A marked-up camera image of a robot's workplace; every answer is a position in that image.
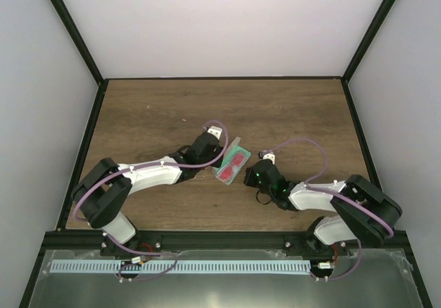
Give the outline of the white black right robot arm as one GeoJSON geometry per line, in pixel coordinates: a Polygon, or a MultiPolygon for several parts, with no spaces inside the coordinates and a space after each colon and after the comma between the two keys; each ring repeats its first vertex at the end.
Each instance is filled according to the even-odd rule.
{"type": "Polygon", "coordinates": [[[282,210],[334,212],[335,216],[318,218],[309,227],[306,246],[315,255],[347,240],[381,247],[393,237],[393,228],[402,216],[397,202],[358,174],[328,184],[288,181],[271,160],[265,159],[246,169],[244,184],[270,197],[282,210]]]}

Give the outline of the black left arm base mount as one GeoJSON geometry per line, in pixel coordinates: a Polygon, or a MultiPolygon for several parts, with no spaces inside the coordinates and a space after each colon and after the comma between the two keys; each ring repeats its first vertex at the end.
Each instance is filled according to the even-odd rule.
{"type": "Polygon", "coordinates": [[[111,256],[115,258],[135,257],[135,254],[128,252],[127,249],[141,251],[143,253],[147,252],[150,253],[151,256],[161,255],[162,236],[160,232],[141,230],[135,237],[130,239],[128,243],[123,244],[125,249],[121,249],[117,246],[107,235],[101,234],[99,239],[101,240],[101,256],[111,256]]]}

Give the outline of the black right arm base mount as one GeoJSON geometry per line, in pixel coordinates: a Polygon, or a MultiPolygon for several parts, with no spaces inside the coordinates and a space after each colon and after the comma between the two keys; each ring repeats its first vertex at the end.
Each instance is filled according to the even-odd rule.
{"type": "Polygon", "coordinates": [[[326,245],[319,241],[309,232],[288,232],[283,235],[285,250],[293,256],[303,258],[331,258],[337,253],[338,256],[346,256],[348,251],[340,245],[326,245]]]}

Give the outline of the grey case green lining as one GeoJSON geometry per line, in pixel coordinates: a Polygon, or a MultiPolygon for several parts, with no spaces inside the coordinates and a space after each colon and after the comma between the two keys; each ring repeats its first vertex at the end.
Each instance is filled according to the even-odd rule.
{"type": "Polygon", "coordinates": [[[238,176],[252,153],[240,145],[241,137],[237,136],[223,154],[223,162],[220,167],[214,168],[215,178],[220,182],[230,185],[238,176]]]}

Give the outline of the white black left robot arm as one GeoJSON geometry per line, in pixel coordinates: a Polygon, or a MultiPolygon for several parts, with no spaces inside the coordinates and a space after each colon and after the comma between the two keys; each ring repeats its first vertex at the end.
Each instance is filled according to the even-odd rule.
{"type": "Polygon", "coordinates": [[[110,236],[123,254],[134,255],[141,239],[121,211],[127,197],[151,187],[188,181],[208,166],[220,167],[225,152],[220,144],[222,133],[212,125],[191,145],[147,163],[117,164],[111,158],[99,161],[72,190],[74,215],[81,212],[83,220],[110,236]]]}

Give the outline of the pink transparent sunglasses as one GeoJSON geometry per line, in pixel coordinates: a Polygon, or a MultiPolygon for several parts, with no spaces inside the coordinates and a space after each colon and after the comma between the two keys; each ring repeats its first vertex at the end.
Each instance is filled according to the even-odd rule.
{"type": "Polygon", "coordinates": [[[222,169],[220,174],[218,175],[219,179],[223,182],[228,182],[232,180],[241,165],[245,160],[245,155],[243,153],[235,154],[230,162],[222,169]]]}

